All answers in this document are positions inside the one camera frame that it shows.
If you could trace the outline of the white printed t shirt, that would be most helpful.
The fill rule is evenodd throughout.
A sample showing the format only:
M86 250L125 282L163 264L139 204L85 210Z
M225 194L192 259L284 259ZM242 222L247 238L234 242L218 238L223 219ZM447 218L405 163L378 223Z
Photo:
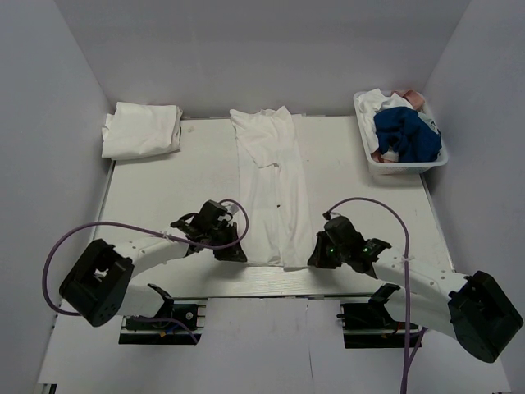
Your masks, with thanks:
M435 131L441 134L436 122L431 114L425 109L418 112L418 115ZM398 154L389 150L385 154L381 154L378 150L378 140L376 136L376 127L374 123L374 116L388 108L406 107L413 109L411 104L397 94L385 95L380 89L374 89L366 92L358 99L358 108L365 116L365 133L370 150L372 151L372 158L379 163L399 163Z

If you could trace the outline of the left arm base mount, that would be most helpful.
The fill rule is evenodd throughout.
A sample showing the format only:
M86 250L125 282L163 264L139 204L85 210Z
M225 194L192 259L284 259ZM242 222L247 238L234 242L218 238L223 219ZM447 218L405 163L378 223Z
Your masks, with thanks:
M123 318L119 345L195 346L205 324L206 300L176 300L167 316Z

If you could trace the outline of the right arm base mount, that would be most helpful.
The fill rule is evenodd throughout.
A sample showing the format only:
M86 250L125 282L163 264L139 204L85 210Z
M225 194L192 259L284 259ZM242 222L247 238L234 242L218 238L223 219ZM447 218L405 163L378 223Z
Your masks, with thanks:
M371 297L344 297L336 319L341 323L345 349L402 349L404 318L393 318L385 301Z

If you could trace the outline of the blue t shirt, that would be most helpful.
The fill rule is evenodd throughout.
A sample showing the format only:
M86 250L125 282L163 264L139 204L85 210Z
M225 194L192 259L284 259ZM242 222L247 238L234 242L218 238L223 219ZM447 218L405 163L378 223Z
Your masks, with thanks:
M437 160L441 151L441 135L435 132L418 112L406 108L388 108L374 118L378 150L392 150L400 163L429 163Z

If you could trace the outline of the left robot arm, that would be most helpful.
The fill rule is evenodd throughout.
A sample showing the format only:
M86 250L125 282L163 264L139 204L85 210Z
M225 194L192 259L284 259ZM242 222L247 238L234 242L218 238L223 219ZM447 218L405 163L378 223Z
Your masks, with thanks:
M102 239L91 241L59 287L59 294L91 326L100 327L115 316L130 317L163 328L176 324L174 298L149 283L135 286L134 277L176 259L210 250L217 261L244 263L247 257L240 242L234 215L244 207L233 199L208 200L197 213L188 213L164 231L133 227L142 233L136 240L112 245Z

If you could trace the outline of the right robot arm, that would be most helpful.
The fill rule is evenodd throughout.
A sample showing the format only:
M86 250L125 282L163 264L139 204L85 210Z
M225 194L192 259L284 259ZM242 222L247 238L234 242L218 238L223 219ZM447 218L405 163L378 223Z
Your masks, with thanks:
M523 318L490 274L466 275L407 260L385 241L364 239L348 218L324 217L308 265L336 269L347 264L382 283L365 303L343 305L338 317L345 329L389 329L409 321L493 363L522 328Z

